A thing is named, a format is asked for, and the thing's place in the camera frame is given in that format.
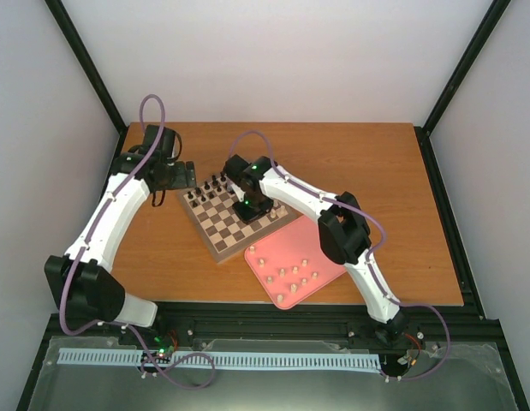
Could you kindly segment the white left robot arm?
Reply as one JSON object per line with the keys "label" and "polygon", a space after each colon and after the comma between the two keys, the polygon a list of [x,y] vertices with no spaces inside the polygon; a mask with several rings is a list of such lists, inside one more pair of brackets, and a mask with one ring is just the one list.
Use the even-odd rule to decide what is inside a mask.
{"label": "white left robot arm", "polygon": [[194,164],[179,159],[182,138],[173,129],[145,128],[143,140],[120,154],[110,168],[104,194],[86,227],[62,256],[45,262],[45,276],[59,310],[64,333],[67,314],[86,315],[91,325],[116,323],[139,326],[148,343],[162,343],[169,324],[156,303],[129,294],[113,277],[117,250],[140,207],[160,207],[168,191],[193,188]]}

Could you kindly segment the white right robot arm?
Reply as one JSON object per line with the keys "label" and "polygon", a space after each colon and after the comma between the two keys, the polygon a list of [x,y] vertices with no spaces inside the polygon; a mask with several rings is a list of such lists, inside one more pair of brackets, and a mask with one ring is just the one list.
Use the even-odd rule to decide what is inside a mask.
{"label": "white right robot arm", "polygon": [[243,222],[270,214],[274,203],[280,202],[316,223],[322,253],[352,278],[374,322],[376,339],[385,347],[394,346],[408,326],[408,317],[375,259],[368,224],[376,221],[360,209],[351,193],[320,191],[268,157],[249,163],[233,155],[222,176],[237,197],[234,209]]}

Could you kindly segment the wooden chess board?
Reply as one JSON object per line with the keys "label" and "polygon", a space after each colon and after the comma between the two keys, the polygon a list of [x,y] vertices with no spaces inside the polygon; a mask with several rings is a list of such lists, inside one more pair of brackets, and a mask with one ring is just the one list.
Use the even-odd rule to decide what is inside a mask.
{"label": "wooden chess board", "polygon": [[[210,175],[198,182],[195,188],[187,188],[177,193],[182,207],[216,262],[224,262],[242,249],[298,218],[296,211],[276,200],[273,203],[273,208],[277,210],[276,218],[271,218],[271,213],[268,213],[252,223],[243,223],[233,210],[233,204],[238,198],[231,188],[229,191],[223,188],[226,182],[229,184],[229,179],[226,177],[226,181],[221,182],[220,174],[221,172],[212,174],[217,176],[217,186],[211,184],[212,175]],[[210,185],[208,190],[204,189],[205,181]],[[218,186],[223,188],[221,193],[217,192]],[[202,189],[201,195],[195,193],[196,188]],[[214,192],[215,197],[210,200],[208,193],[211,191]],[[188,192],[193,194],[192,200],[188,199]],[[207,198],[204,204],[200,202],[202,196]],[[199,203],[195,208],[191,206],[194,200]],[[284,216],[280,213],[282,206],[285,206],[287,211]]]}

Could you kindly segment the pink plastic tray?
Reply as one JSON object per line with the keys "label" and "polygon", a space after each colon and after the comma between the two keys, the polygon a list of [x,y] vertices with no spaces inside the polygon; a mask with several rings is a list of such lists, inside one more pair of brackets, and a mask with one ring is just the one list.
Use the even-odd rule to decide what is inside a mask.
{"label": "pink plastic tray", "polygon": [[[255,246],[254,253],[250,253],[250,246]],[[322,253],[318,226],[308,217],[298,217],[250,246],[244,251],[247,265],[269,300],[282,310],[300,304],[363,302],[345,268],[331,262]],[[264,266],[259,266],[259,259],[265,259]],[[303,259],[308,259],[307,266],[301,265]],[[299,267],[298,274],[292,273],[295,265]],[[284,277],[279,277],[281,268],[286,271]],[[312,279],[314,271],[319,273],[319,278]],[[272,284],[266,283],[267,277],[273,278]],[[302,278],[307,279],[307,285],[301,285]],[[298,286],[294,294],[290,292],[292,283]],[[277,303],[278,295],[284,296],[282,303]]]}

